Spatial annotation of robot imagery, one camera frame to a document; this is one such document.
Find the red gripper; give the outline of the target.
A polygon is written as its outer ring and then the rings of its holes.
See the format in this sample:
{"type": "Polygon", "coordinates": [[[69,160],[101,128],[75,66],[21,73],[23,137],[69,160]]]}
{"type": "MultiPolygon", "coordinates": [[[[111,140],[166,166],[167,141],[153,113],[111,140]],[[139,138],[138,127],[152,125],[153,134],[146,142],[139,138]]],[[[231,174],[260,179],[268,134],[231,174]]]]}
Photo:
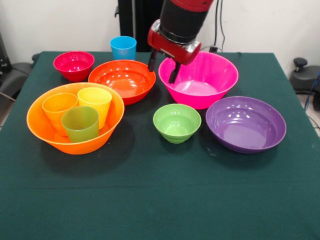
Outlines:
{"type": "Polygon", "coordinates": [[[157,62],[157,54],[163,53],[175,61],[175,67],[168,79],[169,84],[174,84],[182,65],[189,65],[201,49],[201,43],[197,40],[190,44],[178,44],[165,38],[159,31],[150,29],[147,42],[152,47],[148,62],[148,71],[153,72],[157,62]]]}

